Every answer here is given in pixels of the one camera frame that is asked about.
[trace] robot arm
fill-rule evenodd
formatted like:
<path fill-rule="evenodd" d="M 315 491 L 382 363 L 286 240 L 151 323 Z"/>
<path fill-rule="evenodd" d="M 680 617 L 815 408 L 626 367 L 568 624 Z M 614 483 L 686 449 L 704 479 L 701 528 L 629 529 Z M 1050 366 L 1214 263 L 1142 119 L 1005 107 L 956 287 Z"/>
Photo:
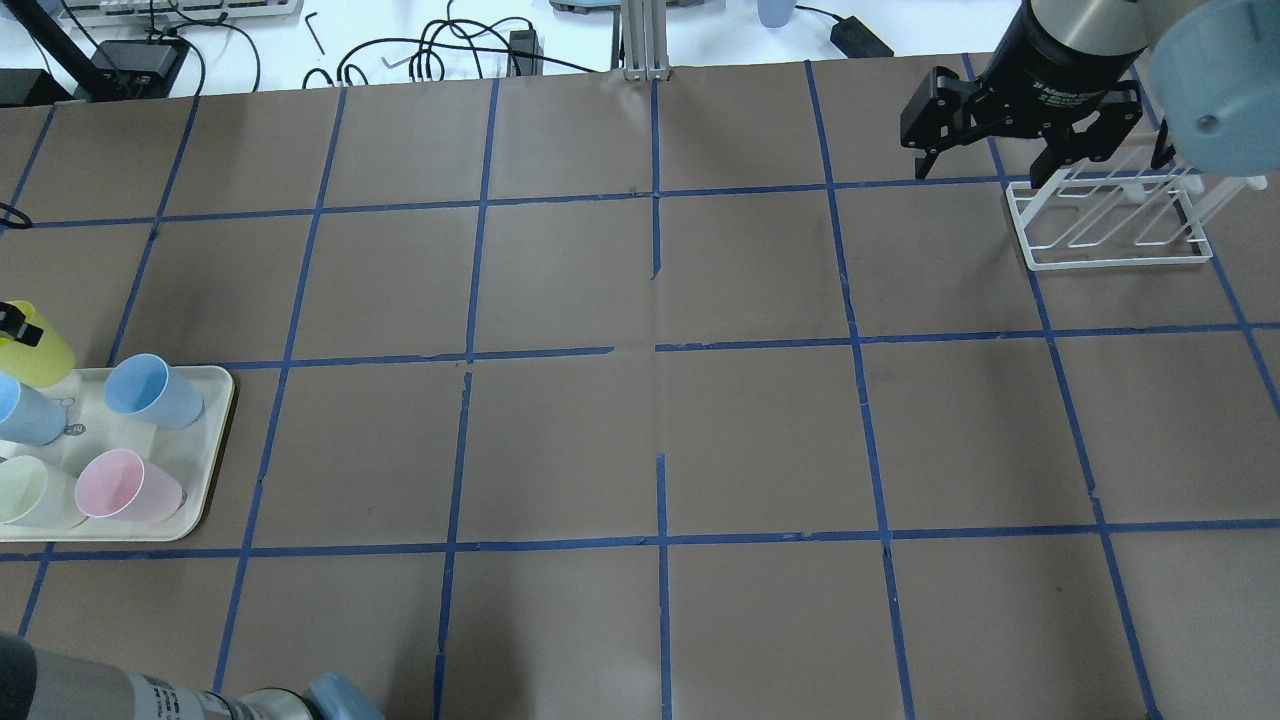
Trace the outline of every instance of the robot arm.
<path fill-rule="evenodd" d="M 1111 158 L 1142 119 L 1138 85 L 1120 78 L 1148 38 L 1157 41 L 1153 85 L 1188 160 L 1222 174 L 1280 168 L 1271 119 L 1280 113 L 1280 3 L 1023 0 L 986 72 L 963 81 L 933 68 L 902 110 L 915 177 L 947 149 L 991 136 L 1044 140 L 1034 187 L 1080 159 Z"/>

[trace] black power brick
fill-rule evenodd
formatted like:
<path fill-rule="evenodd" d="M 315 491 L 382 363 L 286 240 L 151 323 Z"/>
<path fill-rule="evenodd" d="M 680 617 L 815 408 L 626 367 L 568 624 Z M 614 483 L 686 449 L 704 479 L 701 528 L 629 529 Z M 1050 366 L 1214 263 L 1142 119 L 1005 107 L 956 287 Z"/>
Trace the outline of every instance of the black power brick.
<path fill-rule="evenodd" d="M 893 49 L 876 36 L 858 18 L 845 18 L 832 26 L 831 44 L 846 58 L 892 58 Z"/>
<path fill-rule="evenodd" d="M 513 29 L 507 36 L 507 42 L 511 44 L 511 49 L 516 53 L 527 53 L 530 55 L 543 54 L 541 47 L 538 46 L 538 31 L 534 29 Z M 541 58 L 525 58 L 516 54 L 507 55 L 507 77 L 540 74 L 543 74 Z"/>

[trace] tray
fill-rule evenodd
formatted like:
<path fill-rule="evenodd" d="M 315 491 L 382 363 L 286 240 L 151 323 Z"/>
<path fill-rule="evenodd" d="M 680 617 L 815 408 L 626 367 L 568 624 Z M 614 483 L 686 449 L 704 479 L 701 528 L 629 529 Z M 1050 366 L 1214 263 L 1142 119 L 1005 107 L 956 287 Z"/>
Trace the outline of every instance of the tray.
<path fill-rule="evenodd" d="M 90 460 L 116 447 L 142 455 L 166 470 L 187 491 L 187 500 L 161 523 L 125 523 L 90 518 L 70 529 L 0 525 L 0 542 L 165 542 L 184 537 L 205 512 L 218 464 L 236 383 L 215 365 L 174 368 L 205 398 L 205 410 L 180 430 L 169 430 L 111 413 L 102 398 L 110 369 L 72 370 L 60 383 L 44 388 L 46 397 L 67 407 L 67 430 L 45 446 L 0 441 L 0 456 L 33 455 L 79 477 Z"/>

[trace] white floor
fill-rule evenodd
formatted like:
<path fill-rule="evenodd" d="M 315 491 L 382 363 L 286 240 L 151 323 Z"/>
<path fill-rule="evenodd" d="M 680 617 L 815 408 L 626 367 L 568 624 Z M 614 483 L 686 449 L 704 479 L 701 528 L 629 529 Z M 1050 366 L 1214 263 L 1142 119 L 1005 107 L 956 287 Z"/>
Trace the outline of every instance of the white floor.
<path fill-rule="evenodd" d="M 1019 0 L 801 0 L 840 15 L 855 15 L 899 55 L 940 53 L 986 53 L 996 47 Z M 163 5 L 156 0 L 156 5 Z M 257 41 L 262 55 L 262 90 L 289 90 L 302 83 L 312 67 L 333 73 L 343 54 L 360 42 L 384 36 L 416 37 L 422 26 L 444 17 L 445 0 L 305 0 L 300 12 L 283 18 L 246 19 L 237 24 Z M 311 38 L 303 15 L 311 19 L 325 54 Z M 590 15 L 556 12 L 548 0 L 454 0 L 456 18 L 492 23 L 508 15 L 534 20 L 543 37 L 544 51 L 590 68 L 608 64 L 612 14 Z M 782 28 L 763 27 L 755 14 L 755 0 L 707 0 L 703 5 L 671 8 L 667 15 L 669 55 L 675 65 L 721 65 L 777 63 L 786 60 L 840 58 L 828 33 L 832 20 L 817 13 L 795 12 Z M 518 23 L 503 26 L 518 28 Z M 82 49 L 88 42 L 69 29 Z M 90 28 L 99 40 L 142 37 L 136 28 Z M 188 28 L 187 37 L 209 61 L 205 94 L 244 92 L 252 86 L 253 59 L 244 40 L 221 28 Z M 387 69 L 383 59 L 394 63 L 412 51 L 408 44 L 383 44 L 361 50 L 353 61 L 374 83 L 406 82 L 403 67 Z M 475 77 L 470 54 L 447 51 L 448 77 Z M 0 19 L 0 67 L 42 67 L 40 54 L 23 28 Z M 500 74 L 506 58 L 484 58 L 485 76 Z M 55 77 L 67 87 L 72 79 L 54 67 Z M 547 73 L 573 72 L 547 64 Z M 195 59 L 174 87 L 174 95 L 195 92 L 198 73 Z"/>

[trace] cup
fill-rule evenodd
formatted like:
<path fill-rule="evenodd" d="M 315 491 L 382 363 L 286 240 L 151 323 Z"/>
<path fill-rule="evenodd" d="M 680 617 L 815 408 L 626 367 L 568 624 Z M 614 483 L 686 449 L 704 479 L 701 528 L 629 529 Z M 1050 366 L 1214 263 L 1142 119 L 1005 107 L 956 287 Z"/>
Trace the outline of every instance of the cup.
<path fill-rule="evenodd" d="M 67 409 L 33 387 L 0 373 L 0 439 L 49 445 L 63 434 Z"/>
<path fill-rule="evenodd" d="M 45 334 L 35 347 L 17 340 L 0 337 L 0 372 L 8 373 L 18 382 L 31 387 L 49 387 L 76 369 L 76 354 L 67 347 L 67 341 L 49 324 L 44 315 L 26 300 L 10 300 L 8 305 L 27 316 L 27 324 L 35 325 Z"/>
<path fill-rule="evenodd" d="M 114 413 L 161 428 L 186 428 L 205 407 L 196 386 L 151 354 L 120 363 L 106 377 L 104 392 L 106 406 Z"/>
<path fill-rule="evenodd" d="M 796 0 L 755 0 L 755 14 L 764 27 L 782 27 L 791 20 Z"/>
<path fill-rule="evenodd" d="M 76 506 L 90 518 L 159 523 L 177 512 L 186 500 L 187 493 L 173 475 L 132 450 L 99 455 L 76 483 Z"/>
<path fill-rule="evenodd" d="M 73 497 L 76 478 L 38 457 L 23 455 L 0 464 L 0 523 L 65 529 L 84 521 Z"/>

